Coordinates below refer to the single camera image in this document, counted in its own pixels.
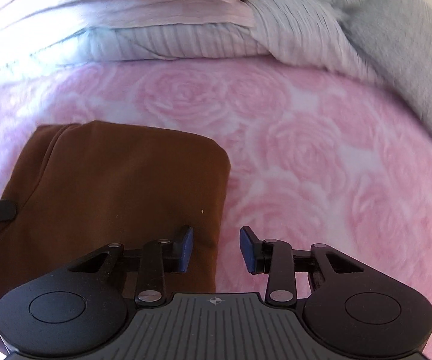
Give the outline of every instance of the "pillow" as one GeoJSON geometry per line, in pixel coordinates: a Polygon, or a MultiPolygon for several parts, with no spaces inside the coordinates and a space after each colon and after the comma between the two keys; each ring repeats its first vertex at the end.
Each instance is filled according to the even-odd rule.
{"type": "MultiPolygon", "coordinates": [[[[88,62],[271,54],[288,65],[325,68],[367,83],[381,84],[380,76],[359,57],[338,22],[345,10],[354,9],[362,1],[246,0],[254,12],[254,27],[232,23],[139,28],[92,26],[37,52],[8,60],[0,68],[0,83],[46,75],[60,67],[88,62]]],[[[41,31],[48,31],[50,25],[41,31]]],[[[20,38],[10,41],[23,43],[20,38]]]]}
{"type": "MultiPolygon", "coordinates": [[[[0,25],[10,15],[0,12],[0,25]]],[[[0,66],[33,54],[88,28],[136,28],[169,24],[254,24],[239,0],[84,0],[44,10],[0,31],[0,66]]]]}
{"type": "Polygon", "coordinates": [[[432,0],[366,0],[345,30],[432,135],[432,0]]]}

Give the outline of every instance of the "bedsheet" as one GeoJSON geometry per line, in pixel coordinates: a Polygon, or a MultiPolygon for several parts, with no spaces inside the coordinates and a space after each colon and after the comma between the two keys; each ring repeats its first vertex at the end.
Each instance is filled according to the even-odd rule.
{"type": "Polygon", "coordinates": [[[250,225],[296,249],[328,243],[432,303],[432,141],[396,95],[270,57],[60,71],[0,87],[0,195],[37,125],[94,119],[193,132],[228,152],[219,292],[264,291],[239,252],[250,225]]]}

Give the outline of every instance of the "gray fabric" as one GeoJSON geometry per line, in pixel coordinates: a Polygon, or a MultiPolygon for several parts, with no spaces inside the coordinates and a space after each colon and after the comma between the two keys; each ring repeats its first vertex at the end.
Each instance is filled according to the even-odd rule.
{"type": "Polygon", "coordinates": [[[432,135],[431,7],[423,0],[366,0],[345,31],[432,135]]]}
{"type": "Polygon", "coordinates": [[[371,84],[383,80],[363,61],[339,21],[363,0],[247,0],[255,26],[173,24],[88,28],[0,69],[0,83],[101,61],[273,55],[292,65],[325,68],[371,84]]]}

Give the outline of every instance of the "rose pattern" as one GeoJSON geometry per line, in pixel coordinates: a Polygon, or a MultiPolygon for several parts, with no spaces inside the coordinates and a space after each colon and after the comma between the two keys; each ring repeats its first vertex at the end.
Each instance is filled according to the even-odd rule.
{"type": "MultiPolygon", "coordinates": [[[[432,302],[432,141],[399,101],[271,58],[89,64],[0,88],[0,195],[38,124],[191,131],[231,160],[219,291],[264,290],[239,252],[239,227],[251,225],[296,248],[328,242],[432,302]]],[[[305,281],[297,276],[299,288],[305,281]]]]}
{"type": "Polygon", "coordinates": [[[320,101],[320,113],[337,125],[345,142],[361,149],[373,148],[377,119],[364,91],[325,96],[320,101]]]}
{"type": "Polygon", "coordinates": [[[319,185],[329,197],[341,193],[346,174],[338,154],[340,136],[327,120],[308,112],[270,123],[254,134],[261,162],[319,185]]]}

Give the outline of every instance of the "brown cloth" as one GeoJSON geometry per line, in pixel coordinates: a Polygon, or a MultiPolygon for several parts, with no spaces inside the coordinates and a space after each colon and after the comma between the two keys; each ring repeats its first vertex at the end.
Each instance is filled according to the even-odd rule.
{"type": "Polygon", "coordinates": [[[18,215],[0,223],[0,298],[108,243],[140,248],[183,225],[194,227],[193,252],[186,274],[166,274],[167,292],[214,292],[229,170],[226,152],[194,134],[98,121],[39,127],[2,195],[18,215]]]}

